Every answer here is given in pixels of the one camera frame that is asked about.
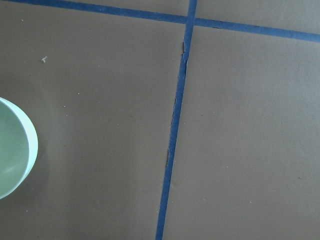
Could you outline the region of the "green bowl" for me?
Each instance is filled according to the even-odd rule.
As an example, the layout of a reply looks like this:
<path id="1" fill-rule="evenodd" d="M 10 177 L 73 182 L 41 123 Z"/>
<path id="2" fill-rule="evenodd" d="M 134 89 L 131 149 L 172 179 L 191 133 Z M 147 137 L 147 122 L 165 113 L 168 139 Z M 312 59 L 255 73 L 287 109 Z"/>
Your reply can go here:
<path id="1" fill-rule="evenodd" d="M 31 172 L 38 136 L 30 118 L 17 105 L 0 99 L 0 198 L 15 191 Z"/>

